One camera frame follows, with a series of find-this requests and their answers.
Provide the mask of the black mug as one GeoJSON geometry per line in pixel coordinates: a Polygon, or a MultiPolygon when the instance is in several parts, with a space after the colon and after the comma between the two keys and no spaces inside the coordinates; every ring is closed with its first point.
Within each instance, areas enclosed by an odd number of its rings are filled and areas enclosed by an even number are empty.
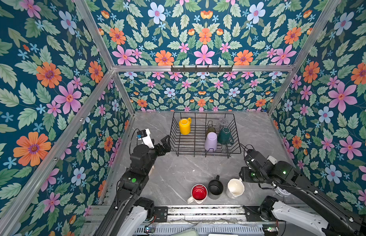
{"type": "Polygon", "coordinates": [[[217,197],[223,193],[224,185],[220,181],[220,176],[217,175],[213,180],[208,183],[209,194],[217,197]]]}

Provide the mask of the lilac plastic cup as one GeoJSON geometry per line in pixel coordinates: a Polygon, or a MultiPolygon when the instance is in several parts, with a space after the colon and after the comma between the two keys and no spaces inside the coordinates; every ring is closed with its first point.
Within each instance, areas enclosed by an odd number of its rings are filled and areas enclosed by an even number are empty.
{"type": "Polygon", "coordinates": [[[215,152],[217,150],[217,134],[209,132],[205,141],[205,150],[208,152],[215,152]]]}

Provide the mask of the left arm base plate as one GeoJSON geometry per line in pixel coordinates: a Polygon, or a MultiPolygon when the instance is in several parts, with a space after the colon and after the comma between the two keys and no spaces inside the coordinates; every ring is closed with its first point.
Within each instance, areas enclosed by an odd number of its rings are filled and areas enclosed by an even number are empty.
{"type": "Polygon", "coordinates": [[[167,206],[155,206],[154,207],[154,222],[165,223],[168,219],[169,208],[167,206]]]}

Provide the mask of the white cream mug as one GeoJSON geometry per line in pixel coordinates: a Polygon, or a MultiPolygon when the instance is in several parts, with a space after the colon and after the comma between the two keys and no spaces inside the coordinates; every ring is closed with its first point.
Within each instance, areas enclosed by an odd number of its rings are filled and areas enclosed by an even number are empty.
{"type": "Polygon", "coordinates": [[[229,198],[235,199],[241,196],[245,191],[245,186],[241,178],[230,179],[227,183],[226,194],[229,198]]]}

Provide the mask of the red and white mug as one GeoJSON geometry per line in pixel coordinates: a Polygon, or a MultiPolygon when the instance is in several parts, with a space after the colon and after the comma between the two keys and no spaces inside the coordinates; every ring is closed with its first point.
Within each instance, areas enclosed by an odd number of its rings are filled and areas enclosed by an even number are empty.
{"type": "Polygon", "coordinates": [[[207,188],[203,184],[196,184],[191,190],[191,196],[187,200],[188,204],[201,204],[208,196],[207,188]]]}

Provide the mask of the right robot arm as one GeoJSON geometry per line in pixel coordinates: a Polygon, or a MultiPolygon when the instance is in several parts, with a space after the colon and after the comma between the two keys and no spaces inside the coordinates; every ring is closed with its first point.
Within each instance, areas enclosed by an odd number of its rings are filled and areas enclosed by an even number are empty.
{"type": "Polygon", "coordinates": [[[254,149],[244,151],[244,161],[247,166],[239,173],[243,182],[279,187],[315,211],[311,214],[267,197],[260,206],[263,218],[273,215],[317,236],[366,236],[366,215],[353,213],[335,202],[290,163],[264,157],[254,149]]]}

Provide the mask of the black wire dish rack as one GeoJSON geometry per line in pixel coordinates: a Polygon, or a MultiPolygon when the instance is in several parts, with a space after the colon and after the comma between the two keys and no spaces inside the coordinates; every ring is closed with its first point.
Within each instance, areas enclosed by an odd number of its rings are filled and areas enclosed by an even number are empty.
{"type": "Polygon", "coordinates": [[[186,154],[193,156],[226,156],[230,158],[233,154],[241,153],[241,144],[238,135],[236,117],[232,113],[194,113],[194,112],[174,112],[170,129],[170,144],[176,155],[186,154]],[[180,133],[179,121],[184,118],[191,118],[191,132],[188,135],[180,133]],[[222,145],[217,141],[217,150],[208,152],[205,150],[206,129],[208,121],[213,121],[217,138],[220,132],[219,120],[227,119],[234,143],[232,145],[222,145]]]}

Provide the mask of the olive glass cup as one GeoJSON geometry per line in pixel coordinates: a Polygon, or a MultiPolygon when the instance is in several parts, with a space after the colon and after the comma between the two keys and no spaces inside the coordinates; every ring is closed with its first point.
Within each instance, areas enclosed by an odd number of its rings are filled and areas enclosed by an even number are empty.
{"type": "Polygon", "coordinates": [[[211,132],[214,132],[216,133],[216,129],[215,127],[213,126],[213,121],[208,121],[207,123],[207,129],[206,129],[206,136],[211,133],[211,132]]]}

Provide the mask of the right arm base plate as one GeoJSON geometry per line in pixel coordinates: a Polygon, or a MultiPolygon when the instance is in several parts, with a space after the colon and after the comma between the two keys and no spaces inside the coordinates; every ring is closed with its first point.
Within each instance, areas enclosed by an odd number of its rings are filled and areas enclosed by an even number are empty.
{"type": "Polygon", "coordinates": [[[274,222],[276,218],[272,214],[271,207],[266,207],[264,205],[260,206],[247,206],[243,205],[245,217],[248,222],[274,222]]]}

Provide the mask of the dark green mug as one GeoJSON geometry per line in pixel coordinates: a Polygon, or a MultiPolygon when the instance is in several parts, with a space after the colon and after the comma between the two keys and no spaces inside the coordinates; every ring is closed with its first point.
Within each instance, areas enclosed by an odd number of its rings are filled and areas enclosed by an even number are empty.
{"type": "Polygon", "coordinates": [[[232,145],[234,143],[234,139],[232,137],[230,128],[228,127],[221,128],[217,140],[218,143],[222,145],[232,145]]]}

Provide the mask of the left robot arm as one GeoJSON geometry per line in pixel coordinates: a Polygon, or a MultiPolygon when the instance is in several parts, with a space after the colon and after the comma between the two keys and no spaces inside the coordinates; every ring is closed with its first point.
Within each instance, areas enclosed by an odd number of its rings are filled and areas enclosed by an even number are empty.
{"type": "Polygon", "coordinates": [[[114,201],[94,233],[95,236],[131,236],[146,220],[154,217],[154,201],[141,197],[149,173],[158,157],[171,151],[170,136],[161,139],[160,144],[143,142],[137,145],[127,168],[117,184],[114,201]]]}

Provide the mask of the clear plastic cup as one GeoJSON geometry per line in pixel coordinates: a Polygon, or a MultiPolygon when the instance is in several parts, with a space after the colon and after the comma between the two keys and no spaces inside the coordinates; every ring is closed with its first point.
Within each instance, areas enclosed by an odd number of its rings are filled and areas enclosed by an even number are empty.
{"type": "Polygon", "coordinates": [[[220,129],[222,129],[222,128],[224,128],[224,127],[227,127],[227,126],[228,126],[228,123],[229,123],[229,121],[228,121],[227,119],[220,119],[220,120],[219,120],[219,125],[218,125],[218,127],[219,127],[220,129]]]}

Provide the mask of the yellow mug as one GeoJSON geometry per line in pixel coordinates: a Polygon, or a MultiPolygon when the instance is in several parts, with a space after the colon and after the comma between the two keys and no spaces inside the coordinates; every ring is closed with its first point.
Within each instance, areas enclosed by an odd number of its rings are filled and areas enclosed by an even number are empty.
{"type": "Polygon", "coordinates": [[[190,132],[191,132],[191,124],[192,124],[192,119],[191,118],[181,119],[179,121],[180,133],[182,135],[188,135],[188,134],[190,134],[190,132]]]}

